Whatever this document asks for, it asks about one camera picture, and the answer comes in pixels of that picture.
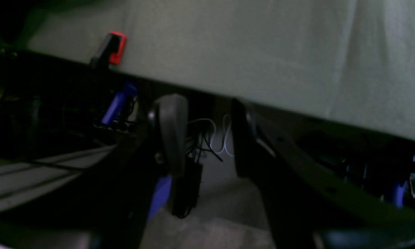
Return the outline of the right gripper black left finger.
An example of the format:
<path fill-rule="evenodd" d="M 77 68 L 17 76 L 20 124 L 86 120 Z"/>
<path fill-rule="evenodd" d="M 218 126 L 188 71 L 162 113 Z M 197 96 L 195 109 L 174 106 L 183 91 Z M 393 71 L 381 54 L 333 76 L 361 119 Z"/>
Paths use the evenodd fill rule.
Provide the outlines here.
<path fill-rule="evenodd" d="M 188 111 L 184 96 L 170 94 L 158 98 L 149 112 L 158 138 L 154 160 L 165 171 L 154 186 L 149 219 L 165 205 L 181 219 L 197 206 L 203 166 L 186 154 Z"/>

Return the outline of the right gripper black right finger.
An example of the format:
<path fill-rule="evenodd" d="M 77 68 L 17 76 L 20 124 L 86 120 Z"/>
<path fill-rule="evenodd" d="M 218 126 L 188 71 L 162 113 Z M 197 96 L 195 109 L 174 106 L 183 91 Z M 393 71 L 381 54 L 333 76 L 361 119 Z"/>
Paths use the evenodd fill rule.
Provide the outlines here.
<path fill-rule="evenodd" d="M 277 248 L 415 249 L 415 142 L 239 98 L 231 121 Z"/>

